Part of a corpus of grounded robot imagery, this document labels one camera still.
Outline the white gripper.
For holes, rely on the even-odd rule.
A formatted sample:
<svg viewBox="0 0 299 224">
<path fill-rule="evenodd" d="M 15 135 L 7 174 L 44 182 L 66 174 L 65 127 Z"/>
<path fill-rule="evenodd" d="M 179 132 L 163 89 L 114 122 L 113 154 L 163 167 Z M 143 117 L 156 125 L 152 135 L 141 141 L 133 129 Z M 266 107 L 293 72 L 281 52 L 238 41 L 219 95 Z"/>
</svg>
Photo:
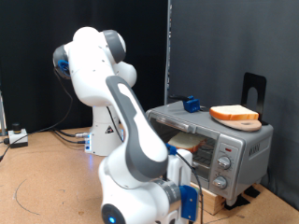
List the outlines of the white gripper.
<svg viewBox="0 0 299 224">
<path fill-rule="evenodd" d="M 178 215 L 175 224 L 188 224 L 189 220 L 182 216 L 182 210 L 187 200 L 186 186 L 191 184 L 192 170 L 189 164 L 192 163 L 192 153 L 186 149 L 179 149 L 176 155 L 168 156 L 167 178 L 178 186 L 181 194 L 181 202 L 177 209 Z"/>
</svg>

